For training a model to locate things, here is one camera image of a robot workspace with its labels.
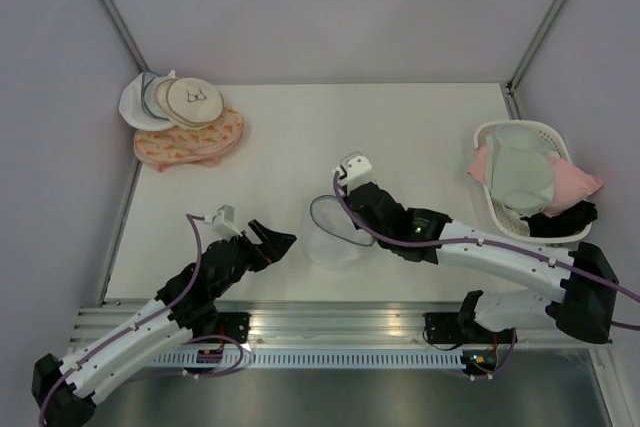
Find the pale green bra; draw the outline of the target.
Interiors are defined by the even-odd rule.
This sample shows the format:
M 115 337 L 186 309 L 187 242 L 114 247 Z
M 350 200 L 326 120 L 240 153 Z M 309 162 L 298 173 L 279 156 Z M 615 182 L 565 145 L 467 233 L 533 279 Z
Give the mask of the pale green bra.
M 485 186 L 491 198 L 522 217 L 548 207 L 554 196 L 551 147 L 535 131 L 514 124 L 495 126 L 485 136 Z

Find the white mesh laundry bag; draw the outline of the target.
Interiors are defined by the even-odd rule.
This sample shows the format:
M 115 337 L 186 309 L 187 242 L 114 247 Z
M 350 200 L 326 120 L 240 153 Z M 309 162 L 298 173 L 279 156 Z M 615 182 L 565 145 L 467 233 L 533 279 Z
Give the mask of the white mesh laundry bag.
M 315 197 L 302 210 L 300 241 L 312 263 L 333 271 L 348 269 L 375 243 L 372 236 L 354 226 L 333 195 Z

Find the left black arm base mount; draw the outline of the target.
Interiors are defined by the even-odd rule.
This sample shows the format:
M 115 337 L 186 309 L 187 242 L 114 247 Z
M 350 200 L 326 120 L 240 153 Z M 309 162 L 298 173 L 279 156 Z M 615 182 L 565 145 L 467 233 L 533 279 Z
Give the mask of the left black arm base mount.
M 243 344 L 248 339 L 251 314 L 248 312 L 217 312 L 193 329 L 196 343 L 214 342 L 213 335 L 226 336 Z

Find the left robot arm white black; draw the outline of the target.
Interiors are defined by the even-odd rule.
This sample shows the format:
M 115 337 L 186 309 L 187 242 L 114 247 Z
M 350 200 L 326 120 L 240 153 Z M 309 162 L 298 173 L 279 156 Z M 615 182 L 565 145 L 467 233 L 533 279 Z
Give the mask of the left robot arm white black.
M 221 212 L 190 214 L 191 228 L 209 224 L 218 240 L 195 239 L 196 258 L 172 277 L 139 311 L 80 351 L 58 358 L 41 357 L 34 365 L 31 393 L 41 426 L 83 426 L 111 392 L 167 350 L 184 344 L 215 343 L 214 359 L 227 345 L 238 354 L 241 341 L 220 327 L 215 301 L 247 273 L 279 262 L 295 244 L 293 234 L 249 223 L 251 241 Z

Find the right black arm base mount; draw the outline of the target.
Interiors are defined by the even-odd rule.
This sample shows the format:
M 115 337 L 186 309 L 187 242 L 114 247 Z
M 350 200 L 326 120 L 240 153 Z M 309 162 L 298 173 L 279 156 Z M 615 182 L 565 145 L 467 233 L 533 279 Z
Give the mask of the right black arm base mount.
M 511 329 L 492 332 L 473 320 L 460 319 L 455 312 L 428 312 L 423 318 L 426 342 L 438 348 L 510 344 L 513 338 Z

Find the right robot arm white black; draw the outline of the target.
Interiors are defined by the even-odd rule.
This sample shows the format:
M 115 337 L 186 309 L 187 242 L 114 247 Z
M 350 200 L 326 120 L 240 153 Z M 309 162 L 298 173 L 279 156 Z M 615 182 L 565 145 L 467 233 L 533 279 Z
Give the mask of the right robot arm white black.
M 535 247 L 490 235 L 444 213 L 405 208 L 373 182 L 347 188 L 341 200 L 356 226 L 406 261 L 466 267 L 519 285 L 467 293 L 456 318 L 463 339 L 554 326 L 579 341 L 608 342 L 618 279 L 598 246 Z

